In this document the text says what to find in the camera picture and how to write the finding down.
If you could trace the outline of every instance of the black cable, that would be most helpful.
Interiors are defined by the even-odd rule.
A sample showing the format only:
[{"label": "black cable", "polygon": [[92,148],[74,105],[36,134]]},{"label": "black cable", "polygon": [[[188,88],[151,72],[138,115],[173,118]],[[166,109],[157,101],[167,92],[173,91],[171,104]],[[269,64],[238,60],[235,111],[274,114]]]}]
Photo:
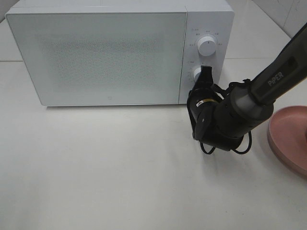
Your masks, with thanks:
[{"label": "black cable", "polygon": [[204,152],[204,153],[206,153],[206,154],[211,154],[211,153],[213,153],[214,152],[214,150],[215,150],[215,147],[212,147],[212,149],[209,151],[209,152],[207,152],[206,150],[205,150],[205,148],[203,147],[203,144],[200,142],[200,144],[201,144],[201,150]]},{"label": "black cable", "polygon": [[250,148],[251,148],[251,142],[252,142],[252,140],[251,140],[251,131],[248,132],[248,139],[249,139],[248,148],[245,151],[240,152],[240,151],[238,151],[236,149],[233,149],[232,151],[237,153],[237,154],[245,154],[245,153],[247,153],[250,150]]}]

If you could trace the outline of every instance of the white table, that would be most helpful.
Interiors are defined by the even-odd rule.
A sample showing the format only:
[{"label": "white table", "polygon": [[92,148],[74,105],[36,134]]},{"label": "white table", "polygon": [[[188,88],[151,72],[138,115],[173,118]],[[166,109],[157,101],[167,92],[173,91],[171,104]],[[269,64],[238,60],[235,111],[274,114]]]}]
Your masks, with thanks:
[{"label": "white table", "polygon": [[[236,12],[221,86],[254,78],[289,41],[249,0]],[[275,109],[306,105],[307,81]],[[268,122],[246,155],[203,155],[185,106],[40,105],[0,24],[1,230],[305,230],[307,180],[272,153]]]}]

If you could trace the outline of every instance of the plate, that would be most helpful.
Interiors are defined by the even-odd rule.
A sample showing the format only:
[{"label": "plate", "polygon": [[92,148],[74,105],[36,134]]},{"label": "plate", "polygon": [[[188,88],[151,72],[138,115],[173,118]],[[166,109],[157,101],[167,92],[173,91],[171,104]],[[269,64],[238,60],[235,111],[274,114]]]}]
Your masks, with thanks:
[{"label": "plate", "polygon": [[269,123],[268,141],[286,166],[307,177],[307,106],[277,111]]}]

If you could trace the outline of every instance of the microwave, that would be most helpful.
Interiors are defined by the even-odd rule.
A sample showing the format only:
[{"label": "microwave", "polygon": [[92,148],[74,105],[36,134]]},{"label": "microwave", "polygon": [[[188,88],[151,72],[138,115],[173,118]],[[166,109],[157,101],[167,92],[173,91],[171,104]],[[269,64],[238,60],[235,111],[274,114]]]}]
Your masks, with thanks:
[{"label": "microwave", "polygon": [[185,104],[201,66],[218,83],[225,0],[20,0],[6,14],[45,106]]}]

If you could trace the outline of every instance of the white knob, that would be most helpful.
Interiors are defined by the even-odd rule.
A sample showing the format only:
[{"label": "white knob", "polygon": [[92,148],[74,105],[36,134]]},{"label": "white knob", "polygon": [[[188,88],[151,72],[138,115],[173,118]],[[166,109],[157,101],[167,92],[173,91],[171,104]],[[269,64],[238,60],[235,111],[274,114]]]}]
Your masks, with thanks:
[{"label": "white knob", "polygon": [[215,53],[216,43],[216,38],[211,35],[202,37],[197,43],[198,52],[203,56],[210,56]]},{"label": "white knob", "polygon": [[201,67],[198,67],[193,72],[194,81],[197,81],[197,79],[200,76],[200,74],[201,74]]}]

